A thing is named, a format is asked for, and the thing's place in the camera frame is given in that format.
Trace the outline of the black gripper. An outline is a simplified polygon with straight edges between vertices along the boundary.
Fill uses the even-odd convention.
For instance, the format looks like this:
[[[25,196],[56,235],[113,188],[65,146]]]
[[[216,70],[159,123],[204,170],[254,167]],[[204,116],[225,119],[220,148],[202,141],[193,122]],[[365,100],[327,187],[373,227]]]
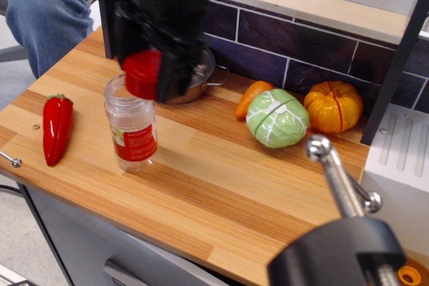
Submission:
[[[208,0],[118,0],[115,4],[120,66],[142,50],[162,53],[156,97],[160,103],[184,96],[188,90],[205,48],[202,20],[207,5]]]

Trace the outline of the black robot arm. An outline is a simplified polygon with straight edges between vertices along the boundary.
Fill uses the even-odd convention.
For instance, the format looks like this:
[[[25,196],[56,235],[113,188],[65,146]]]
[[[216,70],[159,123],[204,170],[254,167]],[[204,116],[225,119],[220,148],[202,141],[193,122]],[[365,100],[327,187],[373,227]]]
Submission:
[[[168,102],[186,94],[207,49],[208,0],[118,0],[115,45],[126,89]]]

